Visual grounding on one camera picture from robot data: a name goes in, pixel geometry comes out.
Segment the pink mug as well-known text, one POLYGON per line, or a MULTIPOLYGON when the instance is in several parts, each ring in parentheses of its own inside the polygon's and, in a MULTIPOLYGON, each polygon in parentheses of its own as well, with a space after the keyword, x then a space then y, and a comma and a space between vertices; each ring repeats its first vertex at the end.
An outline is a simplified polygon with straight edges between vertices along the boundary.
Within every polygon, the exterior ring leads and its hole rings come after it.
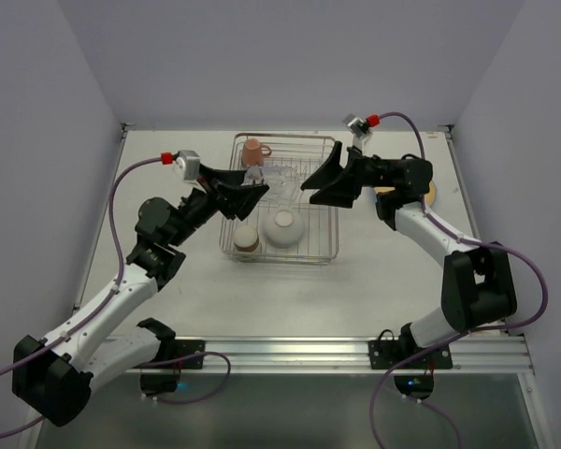
POLYGON ((257 138, 247 139, 242 147, 241 163, 245 167, 260 167, 272 154, 271 148, 257 138))

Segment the clear drinking glass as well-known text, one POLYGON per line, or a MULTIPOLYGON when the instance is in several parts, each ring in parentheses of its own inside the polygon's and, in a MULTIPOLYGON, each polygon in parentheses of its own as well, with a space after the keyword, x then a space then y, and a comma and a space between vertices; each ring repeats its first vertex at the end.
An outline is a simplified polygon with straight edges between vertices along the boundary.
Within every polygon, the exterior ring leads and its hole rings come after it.
POLYGON ((249 167, 245 173, 243 185, 260 184, 268 186, 267 192, 260 201, 273 205, 294 204, 303 194, 300 190, 300 179, 293 167, 249 167))

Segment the yellow plate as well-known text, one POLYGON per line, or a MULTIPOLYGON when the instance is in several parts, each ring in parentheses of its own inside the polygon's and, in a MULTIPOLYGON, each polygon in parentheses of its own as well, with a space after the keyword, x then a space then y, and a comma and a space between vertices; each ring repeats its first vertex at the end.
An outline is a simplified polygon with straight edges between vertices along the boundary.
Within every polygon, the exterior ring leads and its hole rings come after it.
MULTIPOLYGON (((394 187, 374 187, 373 190, 377 195, 379 195, 379 194, 391 193, 395 190, 395 188, 394 187)), ((434 204, 435 199, 436 199, 436 195, 437 195, 436 184, 433 181, 431 181, 429 183, 429 192, 424 195, 424 203, 426 204, 426 206, 431 207, 434 204)))

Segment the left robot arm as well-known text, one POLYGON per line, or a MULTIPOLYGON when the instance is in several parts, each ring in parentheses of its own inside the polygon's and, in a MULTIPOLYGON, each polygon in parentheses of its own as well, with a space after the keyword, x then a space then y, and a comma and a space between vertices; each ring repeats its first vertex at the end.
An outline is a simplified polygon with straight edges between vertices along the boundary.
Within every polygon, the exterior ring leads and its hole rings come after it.
POLYGON ((120 256, 112 281, 76 314, 37 340, 24 337, 14 348, 12 392, 62 427, 76 418, 92 394, 127 370, 158 366, 174 352, 175 332, 154 319, 108 341, 136 308, 155 297, 176 276, 186 256, 180 245, 216 213, 247 218, 269 187, 248 184, 245 171, 199 166, 196 186, 178 206, 161 197, 138 210, 137 242, 120 256))

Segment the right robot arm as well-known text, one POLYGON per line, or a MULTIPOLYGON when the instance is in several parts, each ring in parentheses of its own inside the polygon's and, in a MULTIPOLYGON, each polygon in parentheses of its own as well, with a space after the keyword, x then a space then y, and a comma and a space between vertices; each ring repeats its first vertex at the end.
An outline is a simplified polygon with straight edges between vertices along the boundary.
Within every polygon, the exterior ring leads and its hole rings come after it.
POLYGON ((328 158, 301 184, 312 192, 310 203, 343 209, 351 208, 364 188, 380 187, 378 218, 414 241, 442 269, 439 306, 403 325, 397 337, 378 338, 373 343, 373 353, 388 367, 398 363, 410 367, 413 357, 424 349, 517 310, 506 252, 486 248, 458 233, 424 207, 432 177, 432 164, 418 156, 382 159, 336 143, 328 158))

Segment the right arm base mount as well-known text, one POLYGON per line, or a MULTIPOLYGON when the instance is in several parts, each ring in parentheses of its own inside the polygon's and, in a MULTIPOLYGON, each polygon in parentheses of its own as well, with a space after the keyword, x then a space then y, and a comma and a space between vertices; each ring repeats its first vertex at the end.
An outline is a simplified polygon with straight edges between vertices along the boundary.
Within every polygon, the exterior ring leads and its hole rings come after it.
POLYGON ((453 360, 450 348, 443 346, 432 353, 418 356, 423 350, 414 341, 410 333, 402 330, 396 337, 390 329, 367 342, 369 365, 372 369, 389 369, 407 358, 415 356, 410 363, 401 367, 405 374, 393 376, 396 390, 406 398, 427 399, 435 388, 435 374, 440 369, 452 369, 453 360))

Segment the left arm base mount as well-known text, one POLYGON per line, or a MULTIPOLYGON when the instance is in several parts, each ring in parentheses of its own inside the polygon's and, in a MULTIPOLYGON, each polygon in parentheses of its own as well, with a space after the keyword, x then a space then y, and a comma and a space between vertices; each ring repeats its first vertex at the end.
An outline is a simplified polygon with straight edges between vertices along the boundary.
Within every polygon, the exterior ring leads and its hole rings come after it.
MULTIPOLYGON (((165 340, 151 362, 162 362, 197 354, 205 350, 203 340, 165 340)), ((146 396, 175 392, 180 383, 183 367, 187 369, 202 369, 203 357, 196 357, 187 362, 177 362, 163 366, 164 374, 141 374, 139 385, 146 396)))

